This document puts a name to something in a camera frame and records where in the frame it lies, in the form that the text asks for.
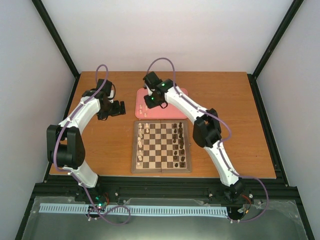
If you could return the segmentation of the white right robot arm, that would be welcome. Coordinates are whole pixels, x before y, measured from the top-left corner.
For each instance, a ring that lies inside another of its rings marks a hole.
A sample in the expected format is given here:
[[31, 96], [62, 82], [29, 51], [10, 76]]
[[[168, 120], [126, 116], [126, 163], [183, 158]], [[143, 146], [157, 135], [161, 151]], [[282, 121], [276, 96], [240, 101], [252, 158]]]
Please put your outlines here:
[[223, 121], [218, 118], [217, 111], [197, 104], [183, 93], [174, 81], [163, 81], [153, 71], [148, 72], [143, 81], [147, 89], [147, 95], [143, 98], [149, 109], [165, 109], [172, 105], [190, 120], [193, 124], [194, 142], [208, 153], [219, 173], [220, 182], [224, 185], [224, 199], [235, 203], [243, 194], [245, 184], [226, 153], [221, 129]]

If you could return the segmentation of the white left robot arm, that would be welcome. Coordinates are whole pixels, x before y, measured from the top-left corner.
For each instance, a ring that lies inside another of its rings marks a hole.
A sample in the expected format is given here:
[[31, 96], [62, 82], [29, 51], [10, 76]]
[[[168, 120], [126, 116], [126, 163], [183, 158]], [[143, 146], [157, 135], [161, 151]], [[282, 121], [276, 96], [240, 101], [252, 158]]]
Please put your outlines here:
[[79, 104], [63, 121], [49, 125], [46, 130], [47, 159], [60, 172], [75, 178], [92, 201], [103, 198], [104, 188], [98, 185], [99, 176], [85, 160], [86, 150], [82, 133], [93, 117], [105, 121], [108, 117], [124, 115], [125, 103], [114, 100], [115, 85], [99, 79], [96, 88], [85, 91]]

